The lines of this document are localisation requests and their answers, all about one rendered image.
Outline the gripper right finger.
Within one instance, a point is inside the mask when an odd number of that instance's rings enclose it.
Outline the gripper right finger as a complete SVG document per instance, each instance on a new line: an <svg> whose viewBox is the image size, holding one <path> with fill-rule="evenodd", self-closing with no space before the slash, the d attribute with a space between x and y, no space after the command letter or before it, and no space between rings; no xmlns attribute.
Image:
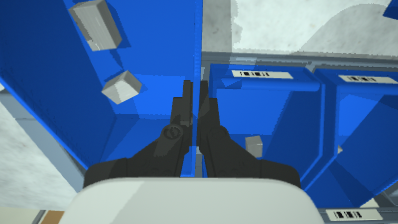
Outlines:
<svg viewBox="0 0 398 224"><path fill-rule="evenodd" d="M273 179L301 189L300 176L294 167L256 159L230 138L228 130L220 125L217 98L209 98L208 81L202 80L196 146L204 155L208 178Z"/></svg>

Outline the dark grey shelf rack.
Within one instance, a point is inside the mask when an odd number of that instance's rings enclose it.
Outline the dark grey shelf rack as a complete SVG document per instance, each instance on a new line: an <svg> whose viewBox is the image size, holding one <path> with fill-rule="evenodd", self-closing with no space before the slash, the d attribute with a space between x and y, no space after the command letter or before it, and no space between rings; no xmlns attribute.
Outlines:
<svg viewBox="0 0 398 224"><path fill-rule="evenodd" d="M210 65L289 66L303 74L316 69L386 71L398 75L398 60L204 52L201 53L201 80L208 81ZM86 169L4 88L0 102L37 147L78 193L83 188ZM202 178L202 153L196 146L195 177ZM398 223L398 181L373 198L379 207L317 208L325 224L396 224Z"/></svg>

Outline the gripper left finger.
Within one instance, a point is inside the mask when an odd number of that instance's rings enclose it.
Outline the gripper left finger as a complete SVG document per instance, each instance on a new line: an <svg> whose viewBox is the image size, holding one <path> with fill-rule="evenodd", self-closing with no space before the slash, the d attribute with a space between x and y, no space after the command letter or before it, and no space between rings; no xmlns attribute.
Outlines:
<svg viewBox="0 0 398 224"><path fill-rule="evenodd" d="M113 178L180 178L184 155L192 146L193 82L183 81L182 97L173 97L170 124L156 140L131 158L120 158L90 166L83 189Z"/></svg>

